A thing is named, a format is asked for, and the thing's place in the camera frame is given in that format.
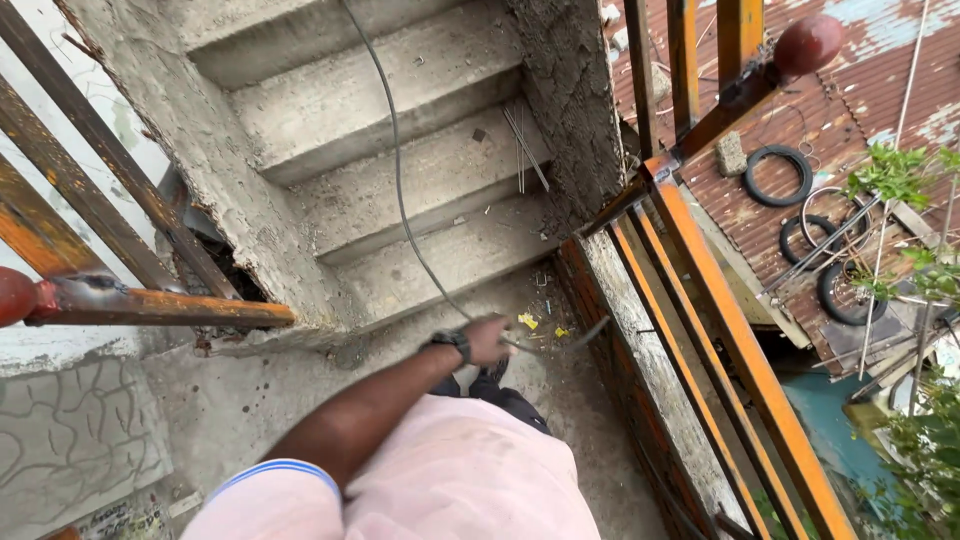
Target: red ball finial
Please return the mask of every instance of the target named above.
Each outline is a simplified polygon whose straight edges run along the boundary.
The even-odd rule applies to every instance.
[[[0,266],[0,328],[25,319],[36,302],[34,282],[12,268]]]
[[[774,48],[780,73],[800,77],[822,69],[840,52],[843,25],[827,15],[811,15],[790,25]]]

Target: concrete staircase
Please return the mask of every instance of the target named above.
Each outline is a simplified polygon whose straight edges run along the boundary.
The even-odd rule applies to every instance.
[[[517,123],[525,119],[524,138],[539,165],[551,156],[519,93],[522,55],[505,5],[352,0],[351,6],[389,76],[404,144],[406,211],[444,286],[464,291],[554,250],[557,238],[541,236],[549,217],[532,169],[526,193],[517,187],[516,138],[504,107]],[[260,254],[250,270],[266,296],[291,306],[302,327],[331,341],[441,300],[401,227],[390,112],[342,0],[169,0],[157,15],[178,33],[184,69],[205,79],[204,99],[223,100],[235,115],[224,133],[200,130],[193,137],[232,137],[252,174],[235,184],[200,170],[184,176],[192,177],[195,196],[238,252]],[[174,155],[181,150],[176,141],[170,146]],[[210,182],[219,184],[211,189]],[[274,219],[287,239],[234,233],[224,223],[247,204],[224,205],[217,191],[257,183],[265,183],[263,195],[253,198],[269,198],[272,208],[257,221]],[[250,217],[239,221],[248,230],[260,226]],[[324,284],[329,306],[316,307],[311,295],[319,287],[303,270],[293,278],[299,287],[281,285],[292,268],[302,268],[289,262],[291,250],[272,245],[283,241],[313,258],[318,276],[335,277],[333,287],[329,279]],[[282,259],[289,263],[271,263]]]

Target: black cable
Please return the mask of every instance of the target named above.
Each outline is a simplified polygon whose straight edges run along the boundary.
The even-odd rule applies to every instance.
[[[344,8],[347,10],[347,14],[350,16],[350,20],[353,21],[353,26],[356,27],[357,33],[360,34],[360,38],[363,39],[365,45],[367,45],[367,50],[370,51],[370,56],[373,59],[373,64],[376,65],[376,71],[380,74],[380,82],[383,83],[383,90],[387,94],[387,104],[390,106],[390,120],[394,128],[394,146],[396,153],[396,202],[400,206],[400,222],[403,224],[403,230],[407,233],[407,240],[410,241],[410,247],[413,248],[414,254],[417,255],[417,259],[420,261],[420,265],[423,266],[423,270],[426,271],[427,276],[430,277],[430,280],[433,284],[437,285],[437,289],[440,290],[440,294],[444,296],[446,301],[453,306],[454,309],[460,312],[468,321],[473,321],[473,317],[459,304],[457,304],[453,298],[450,296],[444,286],[440,283],[440,280],[437,279],[437,275],[433,273],[433,270],[430,268],[430,265],[426,263],[426,260],[423,258],[423,254],[420,252],[420,247],[417,246],[417,241],[414,239],[414,234],[410,230],[410,222],[407,220],[407,210],[403,205],[403,182],[400,179],[400,130],[399,122],[396,120],[396,107],[394,106],[394,94],[390,91],[390,84],[387,82],[387,74],[383,71],[383,65],[380,64],[380,58],[376,55],[376,51],[373,49],[373,44],[370,41],[370,38],[367,37],[367,33],[364,31],[363,27],[360,26],[360,22],[357,20],[356,16],[353,15],[353,10],[350,9],[348,0],[344,0]],[[538,351],[536,349],[525,347],[519,343],[504,339],[504,341],[514,347],[517,347],[521,351],[527,353],[532,353],[534,355],[541,354],[556,354],[556,353],[568,353],[585,347],[591,339],[596,337],[598,333],[603,329],[603,327],[610,321],[610,316],[605,316],[596,324],[592,329],[583,335],[577,341],[574,341],[570,345],[565,347],[556,347],[550,348],[545,351]]]

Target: wristwatch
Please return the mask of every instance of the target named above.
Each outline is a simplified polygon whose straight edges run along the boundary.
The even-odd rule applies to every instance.
[[[464,335],[464,331],[457,330],[441,330],[433,334],[430,337],[430,341],[426,345],[453,345],[457,348],[457,352],[460,353],[460,357],[464,360],[461,366],[470,363],[470,342],[467,341],[467,337]]]

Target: concrete floor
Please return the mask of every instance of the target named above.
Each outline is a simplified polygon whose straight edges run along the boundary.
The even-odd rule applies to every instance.
[[[530,312],[540,322],[512,331],[534,346],[569,342],[555,329],[570,330],[575,319],[548,266],[528,267],[465,295],[471,313],[497,311],[514,320]],[[546,313],[546,301],[551,313]],[[301,416],[337,390],[414,351],[439,328],[462,324],[447,305],[438,305],[351,344],[334,355],[298,353],[199,358],[177,349],[144,359],[149,383],[170,424],[176,473],[164,489],[176,498],[210,493],[232,474],[249,467]],[[529,339],[543,336],[543,339]],[[474,373],[458,375],[461,383]],[[572,449],[580,487],[604,538],[664,538],[651,488],[636,466],[623,429],[613,416],[586,351],[514,359],[504,385],[517,388],[547,419],[554,434]],[[172,524],[179,531],[196,510]]]

